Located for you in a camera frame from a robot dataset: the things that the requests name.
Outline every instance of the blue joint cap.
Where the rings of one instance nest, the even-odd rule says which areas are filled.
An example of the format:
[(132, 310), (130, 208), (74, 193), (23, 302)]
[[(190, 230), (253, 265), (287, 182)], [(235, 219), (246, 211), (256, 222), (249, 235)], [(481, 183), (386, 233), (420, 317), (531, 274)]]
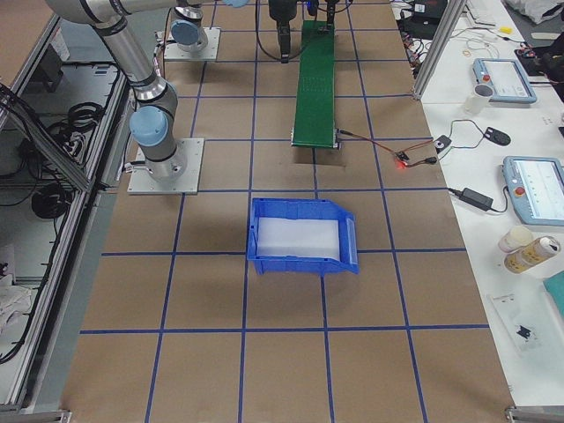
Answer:
[(145, 106), (131, 115), (130, 130), (140, 145), (154, 147), (167, 136), (168, 120), (162, 110)]
[(179, 44), (190, 46), (200, 38), (199, 28), (188, 20), (176, 20), (170, 27), (170, 33)]
[(233, 7), (243, 7), (248, 2), (249, 0), (223, 0), (223, 3)]

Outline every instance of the power adapter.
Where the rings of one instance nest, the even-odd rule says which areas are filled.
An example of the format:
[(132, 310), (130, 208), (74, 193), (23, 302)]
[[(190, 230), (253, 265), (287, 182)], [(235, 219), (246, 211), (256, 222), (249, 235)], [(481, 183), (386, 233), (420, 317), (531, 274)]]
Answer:
[(462, 191), (449, 188), (449, 191), (465, 203), (473, 205), (474, 207), (477, 207), (484, 212), (489, 212), (490, 210), (492, 210), (492, 204), (494, 203), (494, 200), (490, 197), (486, 197), (480, 194), (479, 192), (476, 192), (469, 188), (464, 188)]

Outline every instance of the white mounting plate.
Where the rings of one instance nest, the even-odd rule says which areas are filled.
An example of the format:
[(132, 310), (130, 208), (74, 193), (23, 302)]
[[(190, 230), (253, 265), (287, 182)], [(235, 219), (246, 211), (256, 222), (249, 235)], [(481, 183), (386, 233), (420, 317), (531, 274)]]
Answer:
[(180, 50), (175, 43), (167, 44), (165, 60), (169, 62), (213, 62), (217, 60), (221, 28), (204, 28), (204, 31), (208, 36), (208, 45), (204, 49), (190, 52)]
[[(177, 142), (178, 148), (184, 150), (188, 162), (184, 173), (171, 182), (160, 182), (154, 180), (143, 168), (133, 169), (127, 189), (130, 194), (197, 194), (204, 156), (204, 139), (181, 138)], [(137, 151), (135, 160), (145, 160), (141, 149)]]

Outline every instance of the green object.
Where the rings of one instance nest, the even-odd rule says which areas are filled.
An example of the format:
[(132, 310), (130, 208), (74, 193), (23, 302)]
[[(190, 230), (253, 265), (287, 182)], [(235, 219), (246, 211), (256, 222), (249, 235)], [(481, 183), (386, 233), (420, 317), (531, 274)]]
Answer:
[(300, 80), (292, 145), (337, 148), (335, 134), (335, 29), (306, 20), (301, 28)]
[(560, 314), (564, 315), (564, 271), (545, 280), (545, 288), (552, 295)]

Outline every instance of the green conveyor belt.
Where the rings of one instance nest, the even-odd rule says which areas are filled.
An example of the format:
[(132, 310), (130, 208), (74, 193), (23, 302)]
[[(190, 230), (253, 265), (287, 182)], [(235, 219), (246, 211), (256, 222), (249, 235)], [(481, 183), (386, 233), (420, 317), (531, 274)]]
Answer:
[(319, 32), (325, 22), (306, 20), (301, 28), (300, 80), (292, 145), (336, 148), (335, 30)]

